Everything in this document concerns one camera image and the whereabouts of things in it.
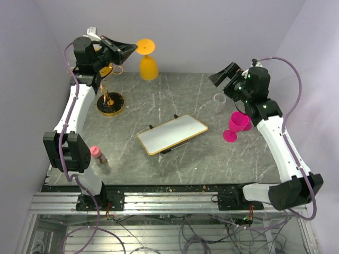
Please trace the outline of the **clear wine glass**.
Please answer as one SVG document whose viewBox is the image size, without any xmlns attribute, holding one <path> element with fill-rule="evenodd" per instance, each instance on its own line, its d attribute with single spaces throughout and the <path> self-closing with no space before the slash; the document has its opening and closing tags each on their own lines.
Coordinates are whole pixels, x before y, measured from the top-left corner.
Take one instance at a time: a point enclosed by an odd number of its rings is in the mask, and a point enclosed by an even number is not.
<svg viewBox="0 0 339 254">
<path fill-rule="evenodd" d="M 212 106 L 213 114 L 211 119 L 214 120 L 217 116 L 221 116 L 225 112 L 225 104 L 227 97 L 225 94 L 217 93 L 213 96 Z"/>
</svg>

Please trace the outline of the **yellow wine glass front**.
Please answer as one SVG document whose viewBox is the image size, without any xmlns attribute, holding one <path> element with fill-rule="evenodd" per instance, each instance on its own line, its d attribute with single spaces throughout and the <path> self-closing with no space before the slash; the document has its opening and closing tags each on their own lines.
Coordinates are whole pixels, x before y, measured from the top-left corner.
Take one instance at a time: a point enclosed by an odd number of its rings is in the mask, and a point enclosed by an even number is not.
<svg viewBox="0 0 339 254">
<path fill-rule="evenodd" d="M 139 63 L 139 72 L 143 80 L 151 81 L 158 77 L 156 60 L 150 55 L 156 46 L 151 39 L 141 39 L 137 43 L 136 52 L 142 56 Z"/>
</svg>

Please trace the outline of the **pink wine glass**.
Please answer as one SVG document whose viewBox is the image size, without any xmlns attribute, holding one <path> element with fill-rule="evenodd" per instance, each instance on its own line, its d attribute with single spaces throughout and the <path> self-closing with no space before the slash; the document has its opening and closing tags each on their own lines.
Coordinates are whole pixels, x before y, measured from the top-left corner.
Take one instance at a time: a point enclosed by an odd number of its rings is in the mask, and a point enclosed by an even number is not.
<svg viewBox="0 0 339 254">
<path fill-rule="evenodd" d="M 228 130 L 223 132 L 223 138 L 227 142 L 235 142 L 237 134 L 242 132 L 244 127 L 250 121 L 246 114 L 241 112 L 234 112 L 228 122 Z"/>
<path fill-rule="evenodd" d="M 244 127 L 243 131 L 249 131 L 249 130 L 251 130 L 251 128 L 252 128 L 252 124 L 251 124 L 251 122 L 249 121 L 249 122 L 247 123 L 247 125 Z"/>
</svg>

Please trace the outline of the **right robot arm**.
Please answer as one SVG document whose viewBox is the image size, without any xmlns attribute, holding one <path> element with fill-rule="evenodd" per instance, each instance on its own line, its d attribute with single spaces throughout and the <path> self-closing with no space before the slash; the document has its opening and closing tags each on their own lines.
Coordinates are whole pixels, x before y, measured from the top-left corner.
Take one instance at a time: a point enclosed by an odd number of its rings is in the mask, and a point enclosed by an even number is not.
<svg viewBox="0 0 339 254">
<path fill-rule="evenodd" d="M 278 211 L 309 203 L 316 205 L 315 195 L 324 183 L 323 178 L 313 174 L 301 158 L 288 134 L 282 111 L 269 98 L 269 71 L 258 61 L 248 70 L 232 62 L 209 76 L 215 86 L 225 79 L 229 81 L 223 93 L 233 102 L 244 104 L 244 114 L 266 141 L 280 177 L 278 184 L 245 184 L 242 192 L 234 195 L 234 205 L 243 210 L 256 201 L 271 204 Z"/>
</svg>

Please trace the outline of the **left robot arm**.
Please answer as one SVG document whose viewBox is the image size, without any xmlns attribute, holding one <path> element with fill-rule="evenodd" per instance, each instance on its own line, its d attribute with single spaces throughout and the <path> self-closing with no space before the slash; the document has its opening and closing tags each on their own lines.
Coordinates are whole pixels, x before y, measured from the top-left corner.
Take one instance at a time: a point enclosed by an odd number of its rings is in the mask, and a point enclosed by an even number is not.
<svg viewBox="0 0 339 254">
<path fill-rule="evenodd" d="M 51 166 L 59 169 L 68 182 L 76 182 L 80 187 L 77 209 L 102 210 L 108 204 L 105 184 L 90 168 L 90 149 L 81 134 L 100 87 L 100 70 L 109 64 L 122 65 L 137 45 L 85 35 L 77 37 L 70 46 L 76 67 L 68 69 L 73 79 L 69 99 L 54 130 L 43 135 L 43 144 Z"/>
</svg>

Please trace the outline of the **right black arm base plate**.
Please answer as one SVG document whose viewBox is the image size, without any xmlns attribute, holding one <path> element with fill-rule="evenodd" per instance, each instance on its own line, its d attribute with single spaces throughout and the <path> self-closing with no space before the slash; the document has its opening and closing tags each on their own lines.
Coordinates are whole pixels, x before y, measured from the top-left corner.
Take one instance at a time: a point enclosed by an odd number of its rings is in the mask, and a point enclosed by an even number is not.
<svg viewBox="0 0 339 254">
<path fill-rule="evenodd" d="M 212 202 L 218 204 L 220 211 L 249 211 L 252 206 L 254 210 L 263 210 L 264 205 L 258 201 L 248 201 L 244 197 L 244 184 L 221 184 L 210 187 L 212 192 L 216 192 L 211 198 Z"/>
</svg>

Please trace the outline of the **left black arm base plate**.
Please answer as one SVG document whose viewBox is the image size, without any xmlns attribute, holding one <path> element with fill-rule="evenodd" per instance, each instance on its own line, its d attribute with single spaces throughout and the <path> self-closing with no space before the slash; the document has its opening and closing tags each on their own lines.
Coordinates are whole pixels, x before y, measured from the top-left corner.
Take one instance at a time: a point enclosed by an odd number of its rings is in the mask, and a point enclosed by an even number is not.
<svg viewBox="0 0 339 254">
<path fill-rule="evenodd" d="M 123 192 L 117 189 L 102 190 L 100 195 L 94 195 L 97 205 L 101 211 L 123 211 L 124 198 Z M 89 195 L 81 194 L 78 196 L 75 206 L 76 211 L 96 211 L 93 199 Z"/>
</svg>

